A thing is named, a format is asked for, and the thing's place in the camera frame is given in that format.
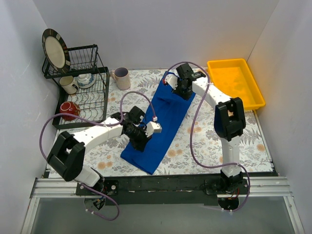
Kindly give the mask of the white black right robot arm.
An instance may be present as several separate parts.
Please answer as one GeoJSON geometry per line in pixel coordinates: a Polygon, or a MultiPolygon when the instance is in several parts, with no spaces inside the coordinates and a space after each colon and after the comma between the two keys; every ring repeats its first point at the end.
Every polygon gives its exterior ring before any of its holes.
{"type": "Polygon", "coordinates": [[[214,109],[214,130],[221,139],[223,163],[219,166],[220,180],[211,185],[211,189],[231,194],[243,182],[239,153],[240,139],[246,127],[243,101],[220,91],[210,82],[203,68],[194,72],[191,63],[186,61],[174,67],[177,75],[165,74],[164,84],[170,85],[172,92],[184,100],[197,94],[202,102],[207,102],[214,109]]]}

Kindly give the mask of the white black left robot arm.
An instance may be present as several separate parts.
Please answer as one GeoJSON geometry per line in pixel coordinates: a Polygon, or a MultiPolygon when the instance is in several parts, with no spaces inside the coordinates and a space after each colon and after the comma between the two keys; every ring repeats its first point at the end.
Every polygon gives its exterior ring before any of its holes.
{"type": "Polygon", "coordinates": [[[161,132],[156,118],[144,124],[144,116],[144,112],[135,106],[129,112],[115,113],[86,130],[74,134],[64,131],[53,145],[47,162],[65,181],[80,182],[91,194],[98,195],[104,190],[104,177],[84,165],[85,154],[121,135],[129,138],[135,150],[143,152],[152,135],[161,132]]]}

